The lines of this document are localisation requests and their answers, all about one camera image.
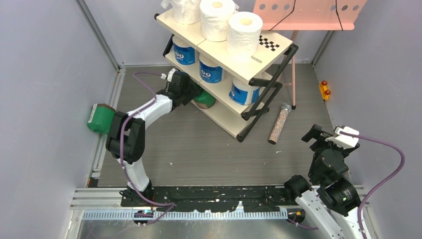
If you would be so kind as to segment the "green package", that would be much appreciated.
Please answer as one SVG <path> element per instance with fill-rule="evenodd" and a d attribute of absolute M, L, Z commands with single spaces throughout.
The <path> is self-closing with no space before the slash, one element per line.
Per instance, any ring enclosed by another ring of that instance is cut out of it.
<path fill-rule="evenodd" d="M 202 91 L 194 98 L 194 102 L 201 109 L 209 109 L 216 103 L 216 98 L 207 91 Z"/>
<path fill-rule="evenodd" d="M 115 109 L 107 104 L 94 104 L 87 122 L 87 127 L 99 134 L 108 134 Z"/>

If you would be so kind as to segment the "blue paper towel roll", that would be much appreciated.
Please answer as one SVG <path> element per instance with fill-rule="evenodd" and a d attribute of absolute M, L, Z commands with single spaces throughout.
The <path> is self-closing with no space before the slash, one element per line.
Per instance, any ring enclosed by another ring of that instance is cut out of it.
<path fill-rule="evenodd" d="M 225 78 L 225 71 L 212 60 L 199 55 L 200 77 L 207 83 L 219 83 Z"/>
<path fill-rule="evenodd" d="M 260 87 L 250 86 L 234 78 L 228 96 L 236 103 L 246 106 L 254 104 L 259 98 Z"/>
<path fill-rule="evenodd" d="M 195 48 L 178 38 L 172 37 L 175 59 L 182 65 L 193 65 L 198 61 L 198 53 Z"/>

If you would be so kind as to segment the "glitter microphone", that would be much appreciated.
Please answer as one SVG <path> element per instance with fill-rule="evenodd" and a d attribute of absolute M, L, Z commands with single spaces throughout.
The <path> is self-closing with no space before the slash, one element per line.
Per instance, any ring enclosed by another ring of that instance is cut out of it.
<path fill-rule="evenodd" d="M 290 104 L 283 104 L 281 106 L 280 113 L 276 119 L 276 122 L 268 139 L 268 142 L 270 144 L 276 144 L 278 142 L 282 129 L 291 110 L 292 106 Z"/>

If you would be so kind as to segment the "white paper towel roll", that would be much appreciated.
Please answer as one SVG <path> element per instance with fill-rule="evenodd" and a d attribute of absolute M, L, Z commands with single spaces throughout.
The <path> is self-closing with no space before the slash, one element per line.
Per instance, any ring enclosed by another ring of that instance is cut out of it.
<path fill-rule="evenodd" d="M 228 20 L 238 10 L 232 0 L 202 0 L 200 3 L 201 33 L 211 42 L 227 40 Z"/>
<path fill-rule="evenodd" d="M 255 54 L 263 27 L 262 18 L 252 12 L 239 11 L 229 20 L 227 51 L 236 57 L 250 57 Z"/>
<path fill-rule="evenodd" d="M 177 23 L 191 25 L 200 22 L 200 0 L 163 0 L 160 5 L 173 9 L 173 17 Z"/>

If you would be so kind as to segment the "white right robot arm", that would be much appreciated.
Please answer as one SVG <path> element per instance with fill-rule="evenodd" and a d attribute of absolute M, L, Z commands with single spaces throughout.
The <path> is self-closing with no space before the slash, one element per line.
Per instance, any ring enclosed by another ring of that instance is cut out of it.
<path fill-rule="evenodd" d="M 356 131 L 337 126 L 333 133 L 314 124 L 302 141 L 315 142 L 308 179 L 292 176 L 284 183 L 284 198 L 301 206 L 317 228 L 328 239 L 369 239 L 371 234 L 363 216 L 362 201 L 355 186 L 345 174 L 345 158 L 360 146 L 358 138 L 346 136 Z"/>

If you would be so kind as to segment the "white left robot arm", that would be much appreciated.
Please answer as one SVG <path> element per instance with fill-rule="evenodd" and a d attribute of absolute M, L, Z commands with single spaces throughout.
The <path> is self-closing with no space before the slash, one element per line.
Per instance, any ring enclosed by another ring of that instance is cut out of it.
<path fill-rule="evenodd" d="M 164 89 L 152 93 L 152 99 L 129 111 L 116 112 L 107 135 L 106 149 L 118 161 L 127 179 L 128 192 L 141 206 L 152 202 L 152 183 L 146 174 L 142 155 L 146 146 L 146 130 L 160 117 L 181 105 L 187 105 L 202 91 L 191 77 L 172 69 L 162 74 Z"/>

